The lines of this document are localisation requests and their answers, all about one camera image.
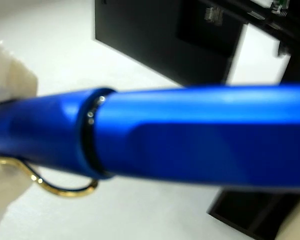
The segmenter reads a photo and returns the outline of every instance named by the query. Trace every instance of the pen clip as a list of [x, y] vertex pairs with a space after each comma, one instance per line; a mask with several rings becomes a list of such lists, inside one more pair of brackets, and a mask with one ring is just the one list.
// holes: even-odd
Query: pen clip
[[3, 157], [0, 156], [0, 165], [9, 165], [14, 166], [24, 172], [33, 182], [36, 182], [41, 188], [44, 190], [58, 195], [62, 197], [82, 197], [91, 194], [98, 186], [98, 180], [92, 179], [91, 182], [83, 187], [83, 188], [76, 188], [76, 189], [65, 189], [54, 186], [43, 179], [36, 171], [34, 171], [30, 166], [26, 163], [20, 161], [19, 159], [12, 158], [12, 157]]

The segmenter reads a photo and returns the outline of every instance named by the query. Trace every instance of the black ring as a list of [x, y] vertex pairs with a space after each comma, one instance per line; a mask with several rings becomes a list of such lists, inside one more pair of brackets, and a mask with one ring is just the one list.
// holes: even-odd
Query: black ring
[[90, 166], [97, 170], [100, 174], [109, 177], [109, 173], [106, 172], [104, 167], [102, 166], [101, 162], [95, 151], [95, 135], [94, 135], [94, 124], [95, 124], [95, 114], [103, 104], [103, 101], [100, 101], [100, 98], [105, 98], [107, 95], [103, 94], [98, 96], [91, 104], [89, 111], [86, 113], [86, 117], [83, 121], [82, 125], [82, 134], [81, 134], [81, 142], [82, 142], [82, 149], [84, 155], [90, 164]]

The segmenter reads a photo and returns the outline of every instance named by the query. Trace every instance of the blue pen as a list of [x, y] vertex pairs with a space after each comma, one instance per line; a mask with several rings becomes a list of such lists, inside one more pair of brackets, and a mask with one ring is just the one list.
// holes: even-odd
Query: blue pen
[[300, 188], [300, 85], [98, 88], [7, 102], [0, 155], [96, 179]]

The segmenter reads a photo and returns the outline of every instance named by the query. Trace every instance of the white background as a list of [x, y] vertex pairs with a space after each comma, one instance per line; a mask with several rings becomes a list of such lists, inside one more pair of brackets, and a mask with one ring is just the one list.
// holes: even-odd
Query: white background
[[[288, 59], [274, 57], [277, 42], [253, 27], [243, 39], [228, 83], [277, 83], [278, 69]], [[178, 87], [94, 40], [92, 0], [0, 0], [0, 40], [38, 75], [39, 95], [101, 86], [119, 91]], [[87, 181], [42, 173], [63, 186]], [[218, 190], [115, 177], [92, 195], [65, 199], [33, 185], [7, 209], [0, 240], [249, 239], [206, 214]]]

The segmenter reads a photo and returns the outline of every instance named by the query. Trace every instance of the pen barrel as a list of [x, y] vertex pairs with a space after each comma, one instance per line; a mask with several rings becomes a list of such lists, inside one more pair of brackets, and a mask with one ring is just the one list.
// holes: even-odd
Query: pen barrel
[[99, 107], [94, 132], [113, 174], [300, 187], [300, 86], [116, 92]]

